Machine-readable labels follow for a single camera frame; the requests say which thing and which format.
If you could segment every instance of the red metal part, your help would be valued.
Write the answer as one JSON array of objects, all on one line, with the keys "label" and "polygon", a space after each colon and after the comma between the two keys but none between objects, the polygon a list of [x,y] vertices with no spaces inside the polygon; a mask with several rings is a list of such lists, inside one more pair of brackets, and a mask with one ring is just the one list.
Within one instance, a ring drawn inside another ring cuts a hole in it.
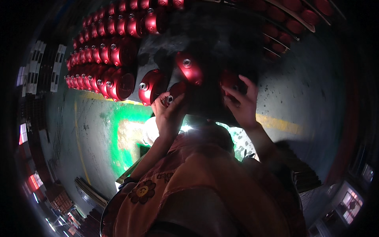
[{"label": "red metal part", "polygon": [[140,0],[139,8],[143,10],[147,10],[153,7],[152,0]]},{"label": "red metal part", "polygon": [[99,31],[98,31],[98,22],[94,22],[91,25],[91,31],[92,31],[92,38],[97,38],[99,36]]},{"label": "red metal part", "polygon": [[138,97],[144,106],[151,105],[154,100],[167,89],[167,77],[159,69],[146,73],[139,84]]},{"label": "red metal part", "polygon": [[108,32],[108,18],[99,19],[97,32],[101,37],[106,37],[109,35]]},{"label": "red metal part", "polygon": [[313,2],[317,9],[319,9],[323,14],[327,16],[333,15],[334,10],[328,0],[314,0]]},{"label": "red metal part", "polygon": [[118,13],[118,6],[116,5],[116,3],[111,1],[108,5],[108,14],[111,16],[115,15],[116,13]]},{"label": "red metal part", "polygon": [[229,92],[226,92],[224,89],[222,89],[221,86],[227,87],[227,88],[232,88],[236,91],[239,91],[240,93],[244,94],[246,93],[246,85],[243,83],[237,74],[232,73],[228,70],[223,70],[223,72],[220,75],[220,90],[221,90],[221,95],[229,97],[232,101],[237,102],[236,98],[232,96]]},{"label": "red metal part", "polygon": [[97,80],[103,75],[105,71],[108,70],[108,66],[106,65],[96,65],[89,74],[91,77],[88,77],[89,83],[91,84],[91,88],[95,93],[100,93],[100,88],[97,85]]},{"label": "red metal part", "polygon": [[317,25],[320,22],[320,17],[313,11],[305,9],[300,17],[308,24]]},{"label": "red metal part", "polygon": [[164,105],[168,107],[178,96],[187,92],[187,84],[185,81],[177,82],[168,90],[170,95],[166,97]]},{"label": "red metal part", "polygon": [[129,21],[127,24],[128,34],[136,37],[142,38],[146,35],[145,29],[145,15],[142,12],[130,13]]},{"label": "red metal part", "polygon": [[129,8],[132,11],[138,11],[138,9],[139,9],[139,0],[129,0]]},{"label": "red metal part", "polygon": [[119,2],[119,11],[120,13],[126,13],[126,11],[129,10],[129,7],[128,7],[128,1],[127,0],[121,0]]},{"label": "red metal part", "polygon": [[108,17],[108,32],[111,35],[117,34],[117,17],[116,16]]},{"label": "red metal part", "polygon": [[276,6],[270,6],[268,9],[267,9],[267,15],[277,21],[277,22],[283,22],[286,20],[287,16],[285,15],[285,13],[277,8]]},{"label": "red metal part", "polygon": [[284,46],[281,45],[280,43],[273,43],[273,44],[271,45],[271,48],[272,48],[273,50],[275,50],[276,52],[278,52],[278,53],[284,53],[285,50],[286,50],[286,47],[284,47]]},{"label": "red metal part", "polygon": [[84,40],[86,42],[90,41],[92,39],[92,27],[91,25],[84,28]]},{"label": "red metal part", "polygon": [[106,99],[110,97],[108,92],[106,91],[107,82],[112,80],[112,75],[116,71],[117,69],[115,67],[110,67],[105,73],[103,73],[103,75],[100,76],[100,78],[96,82],[100,93]]},{"label": "red metal part", "polygon": [[119,15],[117,21],[117,33],[121,36],[127,35],[127,22],[128,17],[126,15]]},{"label": "red metal part", "polygon": [[199,64],[189,53],[178,52],[175,61],[190,84],[197,86],[202,85],[204,79],[203,72]]},{"label": "red metal part", "polygon": [[99,20],[107,18],[108,17],[108,6],[101,6],[100,9],[98,10],[98,13],[99,13]]},{"label": "red metal part", "polygon": [[105,64],[112,64],[111,42],[109,40],[105,40],[100,44],[100,57]]},{"label": "red metal part", "polygon": [[285,25],[290,31],[298,35],[304,30],[304,26],[297,20],[289,19]]},{"label": "red metal part", "polygon": [[137,56],[137,46],[130,38],[122,38],[111,44],[111,60],[115,66],[130,65]]},{"label": "red metal part", "polygon": [[103,63],[103,60],[101,59],[100,55],[100,45],[102,44],[103,41],[96,41],[94,44],[91,46],[91,51],[92,51],[92,56],[94,62],[100,64]]},{"label": "red metal part", "polygon": [[268,7],[264,0],[253,0],[249,1],[248,4],[254,11],[266,11]]},{"label": "red metal part", "polygon": [[135,78],[124,68],[119,68],[106,83],[106,90],[113,101],[124,101],[134,90]]},{"label": "red metal part", "polygon": [[282,0],[282,3],[283,6],[291,11],[298,11],[303,7],[300,0]]},{"label": "red metal part", "polygon": [[264,25],[262,27],[262,32],[273,38],[276,38],[278,36],[278,29],[272,24]]},{"label": "red metal part", "polygon": [[167,29],[168,17],[163,7],[149,8],[145,19],[145,27],[149,34],[160,35]]},{"label": "red metal part", "polygon": [[80,60],[80,63],[87,63],[87,56],[86,56],[86,52],[84,51],[83,48],[80,48],[79,49],[79,60]]},{"label": "red metal part", "polygon": [[87,62],[88,63],[93,63],[94,62],[94,57],[93,57],[93,54],[92,54],[92,49],[90,46],[86,45],[84,47],[84,52],[86,54],[86,59],[87,59]]}]

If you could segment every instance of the yellow floor line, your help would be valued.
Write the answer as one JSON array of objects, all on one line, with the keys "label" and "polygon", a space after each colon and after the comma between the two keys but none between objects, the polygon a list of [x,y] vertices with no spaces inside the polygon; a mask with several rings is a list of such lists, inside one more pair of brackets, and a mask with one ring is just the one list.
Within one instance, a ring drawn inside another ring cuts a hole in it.
[{"label": "yellow floor line", "polygon": [[[103,95],[92,93],[92,92],[87,92],[81,95],[81,97],[84,97],[87,99],[105,100]],[[136,102],[133,100],[125,100],[125,101],[122,101],[122,103],[142,105],[142,103]],[[280,130],[283,132],[289,132],[295,135],[301,135],[303,132],[303,129],[300,125],[297,125],[288,121],[272,118],[266,115],[256,114],[255,116],[256,116],[257,121],[260,124],[262,124],[262,126],[265,128],[277,129],[277,130]]]},{"label": "yellow floor line", "polygon": [[91,182],[90,182],[90,180],[88,178],[86,166],[84,165],[83,154],[81,152],[81,147],[80,147],[80,142],[79,142],[78,120],[77,120],[77,116],[76,116],[78,108],[77,108],[77,105],[76,105],[76,99],[75,99],[75,103],[74,103],[74,110],[75,110],[76,142],[78,143],[80,160],[81,160],[81,164],[83,165],[83,169],[84,169],[84,173],[86,175],[87,182],[88,182],[89,185],[91,185]]}]

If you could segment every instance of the worker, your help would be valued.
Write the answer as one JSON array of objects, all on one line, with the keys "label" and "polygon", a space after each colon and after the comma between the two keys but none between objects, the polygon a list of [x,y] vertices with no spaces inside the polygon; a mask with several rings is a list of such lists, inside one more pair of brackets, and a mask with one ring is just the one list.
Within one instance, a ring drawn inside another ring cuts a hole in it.
[{"label": "worker", "polygon": [[239,162],[230,134],[215,123],[178,135],[185,96],[165,107],[165,92],[152,104],[159,137],[106,207],[103,236],[306,236],[291,171],[255,118],[258,88],[239,78],[246,95],[223,87],[238,101],[224,103],[260,161]]}]

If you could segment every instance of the hand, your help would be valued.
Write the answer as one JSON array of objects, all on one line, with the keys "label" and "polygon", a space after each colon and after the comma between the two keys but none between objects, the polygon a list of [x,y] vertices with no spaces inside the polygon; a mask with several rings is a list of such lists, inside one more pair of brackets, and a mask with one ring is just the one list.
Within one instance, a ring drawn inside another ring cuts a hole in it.
[{"label": "hand", "polygon": [[230,98],[224,96],[224,103],[233,113],[233,116],[241,127],[249,131],[256,128],[258,124],[255,118],[255,112],[257,110],[258,87],[247,77],[239,75],[239,78],[247,86],[246,95],[242,95],[239,91],[223,86],[222,88],[234,96],[234,98],[236,98],[239,102],[238,104],[234,103]]},{"label": "hand", "polygon": [[162,93],[151,104],[156,116],[159,136],[174,140],[182,126],[184,116],[186,115],[186,106],[184,106],[184,94],[181,94],[166,108],[162,101],[170,95],[170,92]]}]

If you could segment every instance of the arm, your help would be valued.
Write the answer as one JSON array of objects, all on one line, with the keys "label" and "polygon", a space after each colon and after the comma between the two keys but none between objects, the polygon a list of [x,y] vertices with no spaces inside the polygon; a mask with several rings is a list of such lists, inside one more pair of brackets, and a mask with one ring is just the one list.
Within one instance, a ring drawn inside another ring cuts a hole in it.
[{"label": "arm", "polygon": [[234,96],[239,103],[233,103],[227,96],[224,97],[224,102],[233,113],[237,122],[246,131],[259,156],[260,162],[269,165],[271,161],[278,158],[278,153],[275,144],[255,118],[258,87],[247,77],[242,75],[239,77],[247,85],[246,95],[242,95],[236,90],[223,86],[222,88]]},{"label": "arm", "polygon": [[178,96],[167,108],[162,101],[170,95],[170,92],[162,93],[151,104],[153,112],[156,116],[159,137],[146,155],[139,162],[137,167],[130,174],[133,180],[140,180],[155,164],[166,156],[168,150],[173,144],[179,129],[183,123],[186,107],[183,106],[184,94]]}]

